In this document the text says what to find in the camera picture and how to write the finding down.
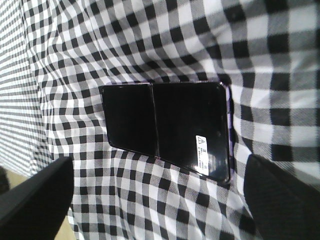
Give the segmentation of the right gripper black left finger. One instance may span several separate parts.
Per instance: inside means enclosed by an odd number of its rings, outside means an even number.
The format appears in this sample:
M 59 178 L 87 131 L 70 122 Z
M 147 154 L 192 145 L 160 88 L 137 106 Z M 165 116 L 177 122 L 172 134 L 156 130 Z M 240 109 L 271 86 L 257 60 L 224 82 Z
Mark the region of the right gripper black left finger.
M 60 157 L 0 196 L 0 238 L 53 240 L 73 194 L 73 159 Z

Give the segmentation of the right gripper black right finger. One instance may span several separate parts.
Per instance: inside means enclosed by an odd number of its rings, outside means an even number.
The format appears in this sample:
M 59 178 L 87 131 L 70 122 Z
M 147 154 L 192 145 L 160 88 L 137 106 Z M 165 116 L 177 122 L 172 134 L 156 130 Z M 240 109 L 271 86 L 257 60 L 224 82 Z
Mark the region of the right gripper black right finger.
M 318 240 L 320 193 L 274 163 L 250 155 L 244 197 L 264 240 Z

